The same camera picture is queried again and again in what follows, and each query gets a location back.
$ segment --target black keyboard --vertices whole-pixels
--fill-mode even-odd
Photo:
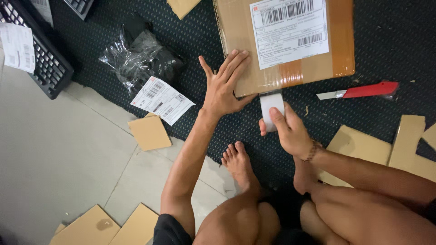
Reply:
[[[35,49],[35,71],[29,75],[50,99],[55,99],[71,82],[73,67],[47,39],[20,0],[0,0],[1,22],[32,29]]]
[[[85,20],[94,0],[64,0],[82,20]]]

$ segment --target dark green carpet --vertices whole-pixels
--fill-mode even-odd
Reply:
[[[151,21],[158,40],[188,60],[186,71],[174,88],[197,106],[172,127],[165,123],[169,135],[186,139],[206,92],[205,75],[197,57],[203,55],[215,69],[223,62],[211,0],[202,0],[183,20],[164,0],[96,0],[86,22],[62,0],[51,0],[50,4],[54,26],[66,43],[64,49],[76,59],[73,80],[138,117],[147,112],[129,105],[126,89],[98,57],[128,15],[136,11]],[[391,143],[402,114],[426,116],[427,128],[436,122],[435,11],[435,1],[355,0],[356,74],[283,90],[285,100],[303,118],[313,138],[328,145],[341,124],[345,124]],[[367,97],[320,102],[315,95],[383,79],[401,82],[393,101]],[[304,116],[306,106],[309,114]],[[229,143],[242,140],[257,177],[265,185],[275,187],[292,181],[294,164],[280,147],[276,134],[260,136],[257,122],[261,117],[258,98],[240,113],[223,117],[208,156],[219,162]],[[420,142],[418,154],[436,160],[436,153],[424,142]]]

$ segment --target bare foot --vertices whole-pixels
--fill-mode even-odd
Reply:
[[[318,182],[315,169],[311,163],[303,162],[298,157],[294,157],[295,162],[295,175],[294,175],[294,188],[298,193],[304,195],[306,192],[310,193],[312,186]]]
[[[244,144],[237,141],[235,146],[230,144],[222,154],[222,165],[232,174],[243,192],[253,190],[260,192],[260,184],[251,168],[250,158],[245,152]]]

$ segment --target packing tape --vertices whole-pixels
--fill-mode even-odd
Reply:
[[[269,109],[271,107],[276,107],[283,115],[285,115],[285,106],[283,104],[281,90],[260,94],[259,97],[260,106],[262,108],[263,121],[266,124],[266,131],[275,132],[277,131],[277,128],[272,122],[271,117],[269,116]]]

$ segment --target tile floor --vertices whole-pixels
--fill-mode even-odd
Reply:
[[[143,152],[127,125],[135,116],[91,88],[72,83],[51,101],[27,73],[0,72],[0,235],[8,245],[47,245],[61,222],[95,204],[120,225],[140,202],[159,213],[183,141]],[[207,157],[192,197],[197,229],[236,191]]]

